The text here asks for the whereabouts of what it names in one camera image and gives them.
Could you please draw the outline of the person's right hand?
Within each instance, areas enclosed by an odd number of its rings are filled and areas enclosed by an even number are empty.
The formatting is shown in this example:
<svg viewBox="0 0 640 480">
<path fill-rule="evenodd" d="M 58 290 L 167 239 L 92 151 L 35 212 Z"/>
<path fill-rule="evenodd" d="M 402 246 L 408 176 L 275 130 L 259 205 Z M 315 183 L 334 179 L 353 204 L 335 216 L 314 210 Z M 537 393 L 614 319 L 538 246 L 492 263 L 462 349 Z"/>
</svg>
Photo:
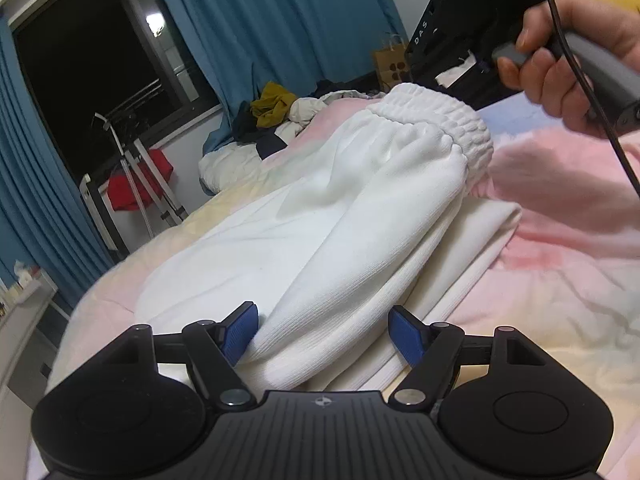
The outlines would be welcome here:
<svg viewBox="0 0 640 480">
<path fill-rule="evenodd" d="M 588 78 L 617 134 L 639 125 L 639 11 L 605 0 L 554 0 L 528 9 L 514 50 L 497 58 L 505 86 L 560 118 L 567 129 L 603 138 L 605 130 L 578 82 Z"/>
</svg>

